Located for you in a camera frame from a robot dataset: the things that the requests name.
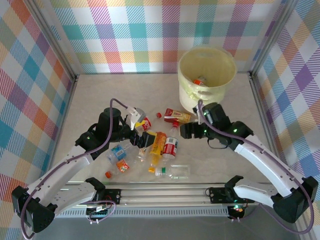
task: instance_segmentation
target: red bottle cap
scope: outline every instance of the red bottle cap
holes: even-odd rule
[[[105,173],[105,176],[106,176],[108,179],[110,179],[110,178],[112,177],[112,174],[111,174],[110,171],[107,171],[107,172]]]
[[[174,128],[179,127],[179,122],[178,122],[178,121],[174,121],[174,122],[172,123],[172,127],[174,127]]]

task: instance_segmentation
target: table surface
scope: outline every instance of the table surface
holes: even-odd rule
[[[185,111],[179,101],[179,82],[177,74],[119,74],[119,75],[81,75],[65,119],[61,137],[57,144],[53,166],[63,159],[75,144],[75,140],[88,128],[98,122],[100,113],[109,107],[111,98],[117,98],[126,105],[143,109],[148,116],[155,116],[167,108]],[[242,121],[254,131],[261,142],[267,145],[267,139],[260,120],[258,109],[252,94],[248,76],[236,75],[229,84],[221,105],[232,122]],[[126,115],[119,104],[114,107]],[[152,130],[168,132],[171,124],[160,120]],[[188,179],[172,180],[156,177],[148,172],[149,164],[133,164],[130,170],[107,179],[105,172],[112,165],[102,153],[92,164],[79,171],[70,181],[84,181],[95,177],[101,182],[197,182],[225,183],[235,175],[244,176],[252,181],[269,182],[248,160],[231,149],[211,149],[207,139],[183,139],[178,137],[177,156],[167,164],[189,165]],[[133,160],[134,148],[128,161]]]

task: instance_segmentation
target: bottle cap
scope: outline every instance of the bottle cap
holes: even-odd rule
[[[174,128],[179,127],[179,122],[178,122],[178,121],[174,121],[174,122],[172,123],[172,127],[174,127]]]
[[[149,170],[148,170],[149,173],[155,173],[156,172],[156,168],[155,167],[149,167]]]
[[[112,174],[111,174],[110,171],[107,171],[107,172],[105,173],[105,176],[106,176],[108,179],[110,179],[110,178],[112,177]]]

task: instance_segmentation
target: yellow bucket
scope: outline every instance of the yellow bucket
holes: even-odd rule
[[[179,98],[182,106],[193,113],[192,108],[202,99],[205,105],[224,99],[227,85],[234,79],[237,66],[232,55],[223,48],[210,45],[193,47],[178,63]],[[203,76],[205,86],[193,81]]]

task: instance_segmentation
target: translucent bucket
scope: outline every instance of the translucent bucket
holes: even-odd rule
[[[232,55],[223,48],[210,45],[193,47],[178,63],[179,98],[182,106],[192,108],[202,99],[205,105],[224,99],[227,85],[234,79],[237,66]],[[194,84],[198,77],[206,78],[205,86]]]

